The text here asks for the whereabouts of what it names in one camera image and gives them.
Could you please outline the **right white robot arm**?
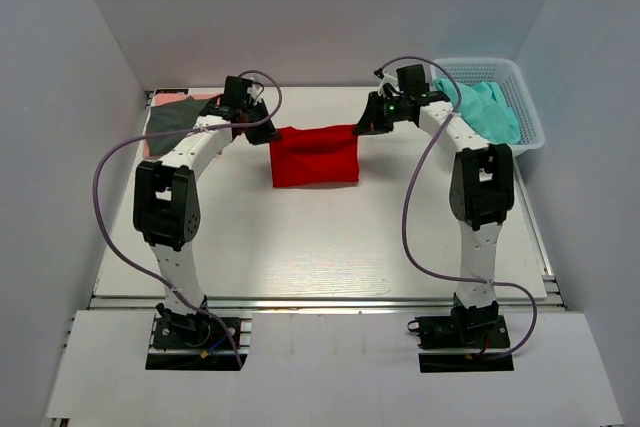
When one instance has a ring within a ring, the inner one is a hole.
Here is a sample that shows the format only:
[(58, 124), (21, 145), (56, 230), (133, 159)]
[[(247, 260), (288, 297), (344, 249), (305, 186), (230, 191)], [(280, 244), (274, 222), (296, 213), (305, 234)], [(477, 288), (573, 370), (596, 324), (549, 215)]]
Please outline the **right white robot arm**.
[(355, 136), (382, 135), (399, 122), (411, 122), (431, 137), (411, 176), (402, 207), (402, 242), (408, 249), (408, 208), (419, 171), (430, 151), (440, 145), (451, 158), (449, 206), (459, 223), (459, 274), (423, 273), (457, 284), (454, 305), (468, 311), (451, 321), (453, 337), (472, 346), (488, 332), (479, 310), (497, 306), (495, 263), (499, 235), (515, 202), (513, 154), (506, 144), (492, 144), (480, 136), (459, 113), (462, 91), (457, 83), (449, 95), (433, 90), (421, 64), (388, 73), (383, 67), (370, 92), (364, 112), (352, 130)]

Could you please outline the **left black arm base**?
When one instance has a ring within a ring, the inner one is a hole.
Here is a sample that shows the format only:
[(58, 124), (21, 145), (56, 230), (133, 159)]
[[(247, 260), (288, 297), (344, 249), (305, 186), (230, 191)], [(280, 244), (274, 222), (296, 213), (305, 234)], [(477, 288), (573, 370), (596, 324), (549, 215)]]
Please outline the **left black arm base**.
[(145, 369), (176, 372), (238, 372), (235, 351), (244, 363), (249, 349), (249, 320), (176, 314), (156, 305)]

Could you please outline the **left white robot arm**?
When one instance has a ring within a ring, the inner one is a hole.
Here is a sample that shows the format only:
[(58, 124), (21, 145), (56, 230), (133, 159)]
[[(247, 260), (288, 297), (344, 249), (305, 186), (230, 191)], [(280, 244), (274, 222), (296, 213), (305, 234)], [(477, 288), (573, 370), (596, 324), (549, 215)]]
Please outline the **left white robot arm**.
[(212, 325), (195, 312), (207, 308), (192, 246), (202, 220), (198, 179), (241, 135), (252, 145), (280, 139), (255, 75), (227, 77), (223, 92), (211, 98), (188, 96), (154, 107), (145, 130), (145, 159), (135, 171), (133, 225), (169, 283), (164, 308), (182, 315), (176, 331), (191, 346), (205, 343)]

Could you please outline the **red t-shirt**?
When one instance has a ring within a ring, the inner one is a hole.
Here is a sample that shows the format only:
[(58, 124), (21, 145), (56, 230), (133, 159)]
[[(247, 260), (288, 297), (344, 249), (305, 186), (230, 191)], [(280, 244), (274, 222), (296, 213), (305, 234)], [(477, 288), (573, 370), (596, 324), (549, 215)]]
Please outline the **red t-shirt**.
[(281, 139), (269, 146), (272, 186), (358, 183), (358, 137), (353, 128), (354, 125), (281, 128)]

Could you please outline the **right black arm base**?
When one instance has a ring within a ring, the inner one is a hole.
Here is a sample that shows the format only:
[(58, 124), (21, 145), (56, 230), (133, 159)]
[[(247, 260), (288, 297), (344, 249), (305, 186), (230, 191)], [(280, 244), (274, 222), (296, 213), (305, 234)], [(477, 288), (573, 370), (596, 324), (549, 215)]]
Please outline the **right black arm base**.
[(435, 373), (488, 373), (514, 370), (509, 333), (499, 305), (465, 308), (446, 316), (420, 316), (407, 323), (418, 338), (419, 370)]

